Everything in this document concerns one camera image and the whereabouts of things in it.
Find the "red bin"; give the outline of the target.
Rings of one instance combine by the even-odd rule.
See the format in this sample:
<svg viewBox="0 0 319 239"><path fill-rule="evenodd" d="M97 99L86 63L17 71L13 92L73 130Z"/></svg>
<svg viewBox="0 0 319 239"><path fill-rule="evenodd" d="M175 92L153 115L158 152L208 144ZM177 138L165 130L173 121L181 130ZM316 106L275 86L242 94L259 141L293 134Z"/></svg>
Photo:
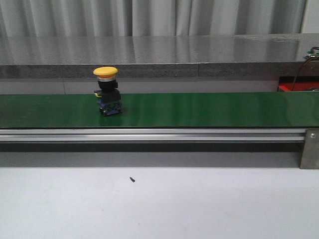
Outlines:
<svg viewBox="0 0 319 239"><path fill-rule="evenodd" d="M318 76L299 76L295 84L294 77L280 77L277 91L288 92L293 91L318 91L319 90L319 77Z"/></svg>

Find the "green conveyor belt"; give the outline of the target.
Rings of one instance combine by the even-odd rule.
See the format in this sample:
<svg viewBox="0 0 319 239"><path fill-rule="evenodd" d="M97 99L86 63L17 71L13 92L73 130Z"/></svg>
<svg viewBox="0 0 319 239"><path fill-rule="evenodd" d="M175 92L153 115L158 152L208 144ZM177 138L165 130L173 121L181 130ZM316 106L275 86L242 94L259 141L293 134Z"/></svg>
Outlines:
<svg viewBox="0 0 319 239"><path fill-rule="evenodd" d="M99 112L94 95L2 95L1 128L318 127L317 92L123 94Z"/></svg>

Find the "grey stone counter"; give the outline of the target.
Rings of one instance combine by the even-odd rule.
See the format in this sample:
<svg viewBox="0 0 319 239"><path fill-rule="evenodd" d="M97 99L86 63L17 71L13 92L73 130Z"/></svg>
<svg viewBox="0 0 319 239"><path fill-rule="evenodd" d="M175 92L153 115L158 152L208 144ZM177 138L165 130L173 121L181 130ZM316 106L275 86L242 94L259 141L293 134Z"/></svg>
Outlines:
<svg viewBox="0 0 319 239"><path fill-rule="evenodd" d="M317 46L311 34L124 37L3 37L0 76L9 78L91 78L101 66L121 78L305 76L319 73L317 62L303 67Z"/></svg>

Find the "green circuit board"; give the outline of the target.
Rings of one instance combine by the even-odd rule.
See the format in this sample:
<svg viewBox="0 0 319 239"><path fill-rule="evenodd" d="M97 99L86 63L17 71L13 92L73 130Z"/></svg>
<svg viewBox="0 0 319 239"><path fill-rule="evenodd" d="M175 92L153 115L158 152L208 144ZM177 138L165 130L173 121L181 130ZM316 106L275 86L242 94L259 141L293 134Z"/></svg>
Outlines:
<svg viewBox="0 0 319 239"><path fill-rule="evenodd" d="M319 47L315 46L308 51L305 56L305 59L313 59L313 60L318 60L319 59Z"/></svg>

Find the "grey curtain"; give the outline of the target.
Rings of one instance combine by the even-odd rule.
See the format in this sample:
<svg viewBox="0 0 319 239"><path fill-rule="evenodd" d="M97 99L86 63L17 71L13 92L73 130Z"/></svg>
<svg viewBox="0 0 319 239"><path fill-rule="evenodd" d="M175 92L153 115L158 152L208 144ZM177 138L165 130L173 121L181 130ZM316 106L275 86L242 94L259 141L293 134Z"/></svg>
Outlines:
<svg viewBox="0 0 319 239"><path fill-rule="evenodd" d="M3 0L0 34L179 36L299 33L303 0Z"/></svg>

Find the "aluminium conveyor side rail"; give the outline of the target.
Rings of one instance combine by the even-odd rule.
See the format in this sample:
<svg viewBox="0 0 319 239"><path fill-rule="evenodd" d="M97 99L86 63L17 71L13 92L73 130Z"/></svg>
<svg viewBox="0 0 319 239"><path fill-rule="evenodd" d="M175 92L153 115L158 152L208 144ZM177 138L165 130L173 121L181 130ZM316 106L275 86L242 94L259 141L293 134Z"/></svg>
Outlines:
<svg viewBox="0 0 319 239"><path fill-rule="evenodd" d="M303 141L305 128L2 129L1 142Z"/></svg>

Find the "metal conveyor support bracket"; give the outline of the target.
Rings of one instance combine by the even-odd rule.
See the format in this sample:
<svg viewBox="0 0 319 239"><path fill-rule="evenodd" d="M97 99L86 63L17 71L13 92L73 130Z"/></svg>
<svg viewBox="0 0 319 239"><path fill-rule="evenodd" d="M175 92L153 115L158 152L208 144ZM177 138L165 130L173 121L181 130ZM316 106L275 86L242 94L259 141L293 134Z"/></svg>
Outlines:
<svg viewBox="0 0 319 239"><path fill-rule="evenodd" d="M301 169L319 168L319 129L308 129L300 162Z"/></svg>

